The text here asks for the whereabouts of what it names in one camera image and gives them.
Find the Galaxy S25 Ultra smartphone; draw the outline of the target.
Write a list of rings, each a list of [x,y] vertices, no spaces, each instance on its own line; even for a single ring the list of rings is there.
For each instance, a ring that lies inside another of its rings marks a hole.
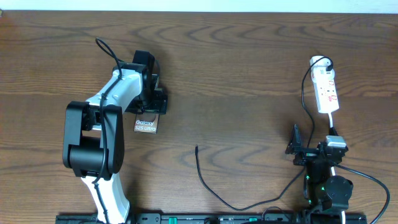
[[[155,113],[137,114],[134,122],[134,132],[157,134],[159,115]]]

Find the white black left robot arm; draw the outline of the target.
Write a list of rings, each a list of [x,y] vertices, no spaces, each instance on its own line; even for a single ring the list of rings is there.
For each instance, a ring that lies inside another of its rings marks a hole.
[[[136,116],[135,132],[157,133],[168,100],[158,87],[159,72],[155,57],[137,50],[132,62],[117,62],[109,82],[97,94],[67,105],[62,161],[88,187],[98,211],[94,222],[131,219],[131,204],[119,175],[125,153],[123,116]]]

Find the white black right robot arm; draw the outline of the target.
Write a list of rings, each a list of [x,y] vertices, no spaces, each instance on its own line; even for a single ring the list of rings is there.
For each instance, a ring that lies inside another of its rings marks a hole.
[[[348,151],[343,137],[330,128],[329,135],[316,148],[303,145],[298,126],[285,150],[295,156],[293,164],[305,168],[304,197],[309,207],[296,214],[301,223],[346,223],[346,210],[352,196],[352,181],[336,175],[335,166],[342,162]]]

